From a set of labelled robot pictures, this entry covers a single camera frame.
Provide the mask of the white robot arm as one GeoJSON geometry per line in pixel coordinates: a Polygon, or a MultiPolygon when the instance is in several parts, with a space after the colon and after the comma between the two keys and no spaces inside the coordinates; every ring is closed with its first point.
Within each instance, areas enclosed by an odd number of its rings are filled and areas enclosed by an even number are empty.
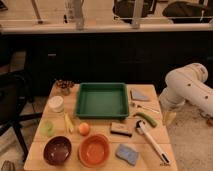
{"type": "Polygon", "coordinates": [[[162,107],[171,110],[183,106],[188,100],[213,117],[213,88],[205,84],[207,78],[208,71],[200,63],[191,63],[168,72],[166,87],[159,96],[162,107]]]}

